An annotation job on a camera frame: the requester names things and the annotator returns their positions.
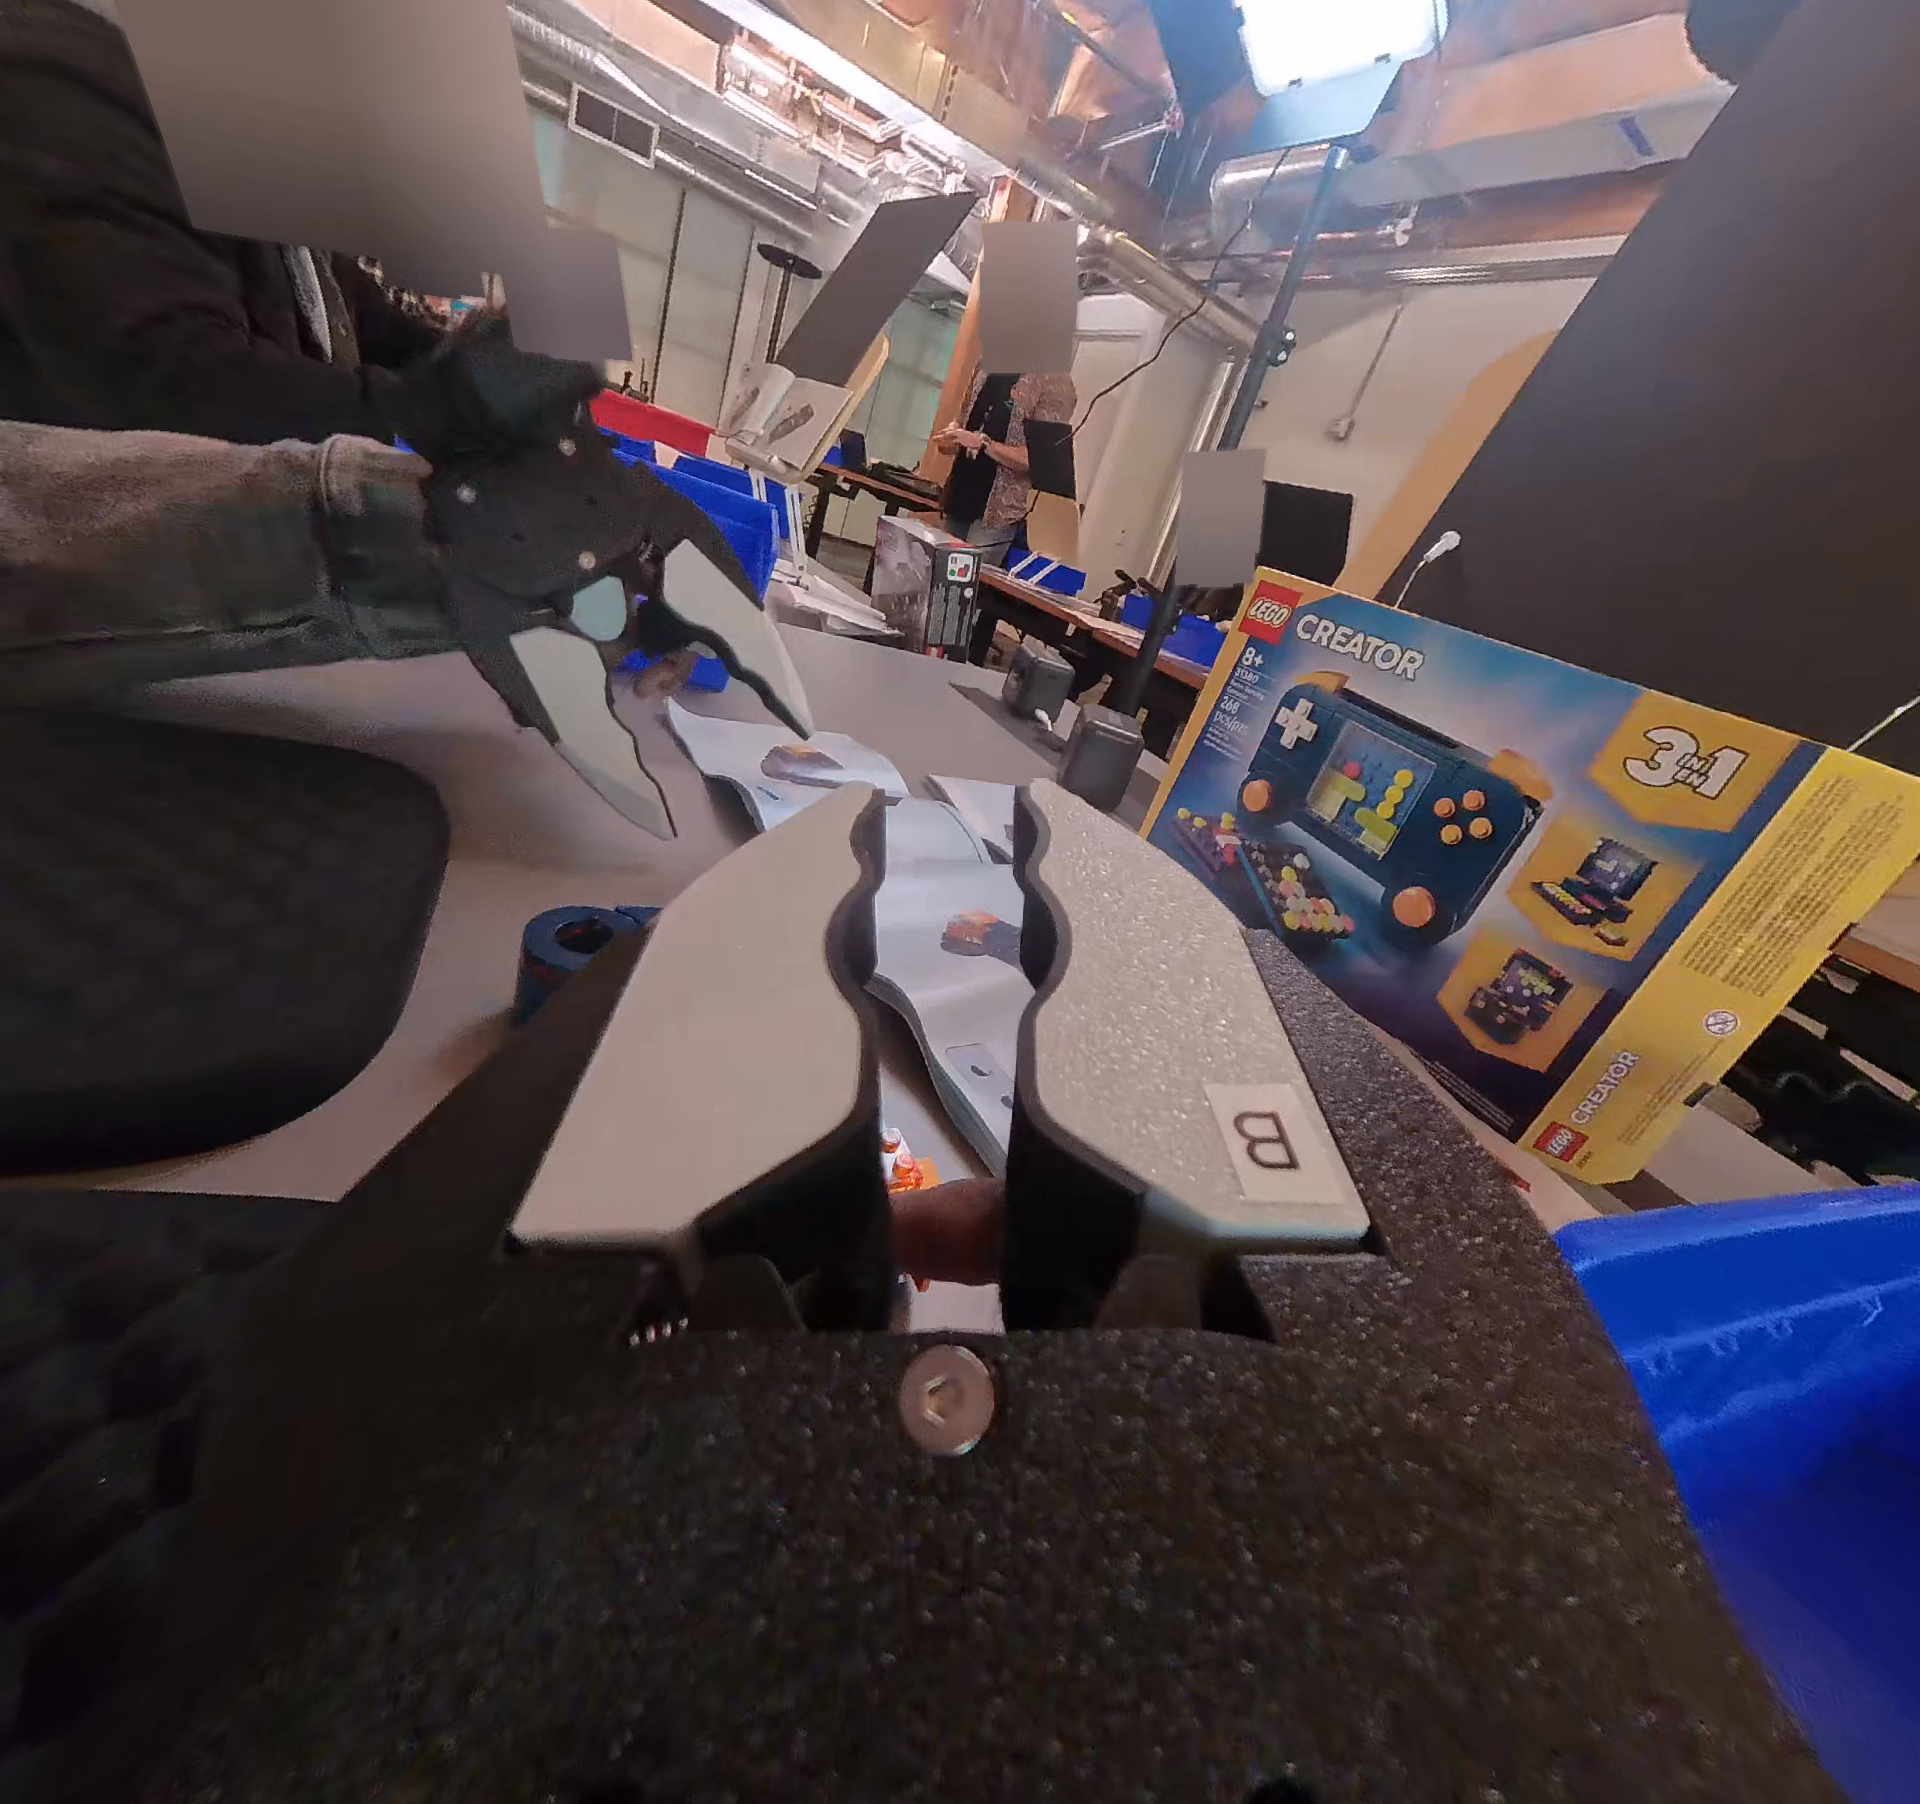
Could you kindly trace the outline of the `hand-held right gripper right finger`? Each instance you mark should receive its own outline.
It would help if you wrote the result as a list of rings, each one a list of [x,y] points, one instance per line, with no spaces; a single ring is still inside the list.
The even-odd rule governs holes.
[[[1353,1253],[1367,1209],[1234,913],[1060,785],[1014,837],[1007,1190],[1038,1252]]]

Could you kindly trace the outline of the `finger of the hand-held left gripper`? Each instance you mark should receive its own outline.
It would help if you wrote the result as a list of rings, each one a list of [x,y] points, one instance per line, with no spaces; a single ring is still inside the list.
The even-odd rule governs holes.
[[[509,651],[565,764],[639,830],[675,840],[661,787],[640,764],[632,731],[613,711],[613,676],[602,651],[559,628],[517,631]]]
[[[715,656],[795,737],[812,739],[812,708],[779,625],[693,540],[668,549],[659,572],[659,646]]]

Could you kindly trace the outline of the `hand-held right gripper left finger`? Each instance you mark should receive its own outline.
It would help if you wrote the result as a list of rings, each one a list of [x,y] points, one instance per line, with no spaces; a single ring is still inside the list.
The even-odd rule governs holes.
[[[661,911],[509,1221],[516,1245],[706,1261],[844,1143],[854,1206],[884,1196],[862,977],[882,870],[884,795],[854,781]]]

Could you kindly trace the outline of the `blue orange toy brick model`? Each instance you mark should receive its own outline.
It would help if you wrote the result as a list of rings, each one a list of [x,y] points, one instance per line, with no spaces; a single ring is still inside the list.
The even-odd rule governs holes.
[[[552,1000],[565,991],[565,986],[586,973],[592,964],[606,964],[613,950],[632,950],[639,957],[650,946],[659,917],[659,908],[589,904],[566,904],[539,913],[522,936],[512,1022],[526,1026],[535,1017],[550,1013]],[[878,1070],[875,1170],[884,1196],[867,1202],[864,1209],[854,1206],[854,1158],[854,1143],[844,1143],[829,1150],[826,1163],[805,1163],[791,1178],[782,1178],[769,1211],[752,1221],[726,1223],[721,1228],[725,1252],[706,1261],[669,1261],[665,1253],[639,1252],[632,1245],[526,1248],[516,1245],[509,1233],[506,1239],[516,1245],[516,1252],[539,1253],[543,1261],[640,1261],[652,1272],[661,1272],[665,1286],[669,1288],[669,1299],[678,1312],[691,1312],[693,1299],[706,1298],[712,1286],[719,1286],[725,1262],[762,1261],[772,1268],[782,1286],[795,1295],[798,1312],[816,1328],[889,1328],[902,1274],[889,1252],[889,1190],[882,1163],[884,1117]]]

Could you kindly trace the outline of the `instruction booklet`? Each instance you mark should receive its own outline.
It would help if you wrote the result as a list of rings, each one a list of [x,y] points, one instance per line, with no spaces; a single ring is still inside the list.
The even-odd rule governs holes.
[[[1014,1132],[1017,1043],[1032,997],[1022,967],[1024,894],[1010,863],[928,785],[854,737],[794,739],[668,701],[665,725],[706,781],[726,785],[759,830],[844,785],[884,800],[884,883],[875,894],[874,994],[922,1049],[960,1137],[1001,1178]]]

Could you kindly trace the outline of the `person's left forearm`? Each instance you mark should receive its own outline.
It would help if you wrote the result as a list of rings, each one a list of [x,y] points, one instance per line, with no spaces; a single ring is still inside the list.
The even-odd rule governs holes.
[[[2,424],[2,701],[456,651],[427,466]]]

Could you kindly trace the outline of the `person's right hand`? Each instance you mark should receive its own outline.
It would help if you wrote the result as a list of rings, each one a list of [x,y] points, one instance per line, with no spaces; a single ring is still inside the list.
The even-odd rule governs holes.
[[[888,1196],[889,1252],[904,1276],[919,1286],[955,1284],[985,1288],[1000,1284],[1004,1185],[978,1178],[925,1185]]]

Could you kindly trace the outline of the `dark printed carton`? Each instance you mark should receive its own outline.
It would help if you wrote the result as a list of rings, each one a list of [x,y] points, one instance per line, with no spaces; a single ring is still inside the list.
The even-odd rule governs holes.
[[[909,652],[967,662],[982,593],[982,549],[919,516],[875,522],[867,596]]]

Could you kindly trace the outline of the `toy brick set box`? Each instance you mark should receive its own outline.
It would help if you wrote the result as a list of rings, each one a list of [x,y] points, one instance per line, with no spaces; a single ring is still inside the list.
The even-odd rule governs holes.
[[[1623,1182],[1918,863],[1918,780],[1263,568],[1143,834]]]

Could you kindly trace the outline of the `black flag panel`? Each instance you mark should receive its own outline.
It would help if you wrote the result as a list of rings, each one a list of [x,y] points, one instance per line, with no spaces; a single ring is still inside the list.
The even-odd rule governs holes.
[[[972,214],[972,193],[928,193],[882,204],[842,263],[785,336],[775,367],[819,383],[849,383],[899,304]]]

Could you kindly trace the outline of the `person's black jacket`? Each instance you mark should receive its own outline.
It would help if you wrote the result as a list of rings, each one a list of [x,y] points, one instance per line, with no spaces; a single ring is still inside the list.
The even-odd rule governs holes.
[[[191,224],[124,34],[2,0],[2,417],[226,443],[393,440],[506,326],[403,309],[367,260]]]

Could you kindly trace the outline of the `black light stand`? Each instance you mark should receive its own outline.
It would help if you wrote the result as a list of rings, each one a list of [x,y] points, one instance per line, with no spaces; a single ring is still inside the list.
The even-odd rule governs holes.
[[[1336,141],[1329,145],[1316,190],[1293,233],[1293,246],[1284,258],[1281,280],[1263,319],[1250,354],[1237,380],[1228,414],[1217,427],[1213,447],[1191,452],[1183,463],[1176,490],[1176,513],[1170,533],[1170,563],[1164,583],[1154,602],[1147,631],[1138,652],[1111,695],[1111,711],[1137,719],[1147,689],[1154,665],[1178,615],[1186,583],[1220,586],[1244,578],[1254,571],[1254,555],[1263,536],[1263,452],[1244,450],[1243,435],[1260,393],[1284,351],[1287,314],[1306,280],[1307,256],[1321,233],[1340,178],[1352,161],[1352,145]]]

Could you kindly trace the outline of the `blue plastic bin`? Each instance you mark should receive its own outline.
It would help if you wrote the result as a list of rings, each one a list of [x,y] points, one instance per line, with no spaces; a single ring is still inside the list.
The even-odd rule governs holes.
[[[1595,1218],[1556,1243],[1818,1757],[1851,1802],[1914,1802],[1918,1188]]]

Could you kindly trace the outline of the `pale wooden board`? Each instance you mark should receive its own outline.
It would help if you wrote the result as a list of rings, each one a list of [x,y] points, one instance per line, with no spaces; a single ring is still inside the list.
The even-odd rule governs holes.
[[[1455,483],[1507,413],[1526,377],[1556,341],[1556,329],[1536,333],[1487,363],[1455,400],[1436,432],[1390,493],[1380,519],[1360,539],[1340,572],[1336,586],[1360,596],[1382,596],[1389,578],[1426,540],[1430,519],[1455,493]]]

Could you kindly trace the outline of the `black metal frame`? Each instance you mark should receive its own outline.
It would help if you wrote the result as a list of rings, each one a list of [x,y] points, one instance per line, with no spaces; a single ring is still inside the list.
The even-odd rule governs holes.
[[[1825,961],[1729,1064],[1755,1133],[1854,1182],[1918,1179],[1918,994]]]

